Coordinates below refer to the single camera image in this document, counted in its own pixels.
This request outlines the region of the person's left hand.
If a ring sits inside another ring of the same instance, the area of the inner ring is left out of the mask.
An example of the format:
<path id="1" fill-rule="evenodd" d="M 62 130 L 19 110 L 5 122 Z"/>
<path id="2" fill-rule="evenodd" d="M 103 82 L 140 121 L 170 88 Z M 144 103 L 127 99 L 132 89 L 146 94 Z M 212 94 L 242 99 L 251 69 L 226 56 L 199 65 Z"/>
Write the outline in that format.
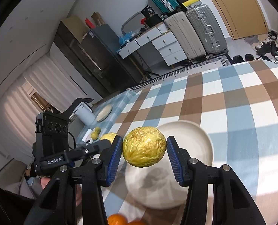
<path id="1" fill-rule="evenodd" d="M 51 180 L 51 178 L 48 177 L 48 176 L 40 177 L 40 183 L 41 183 L 41 187 L 42 187 L 43 190 L 46 189 L 50 180 Z M 56 192 L 54 197 L 58 197 L 58 193 L 60 191 L 60 184 L 55 183 L 54 186 L 50 189 L 50 193 L 52 191 Z M 78 207 L 82 203 L 82 186 L 79 185 L 79 184 L 76 185 L 75 201 L 76 201 L 76 207 Z"/>

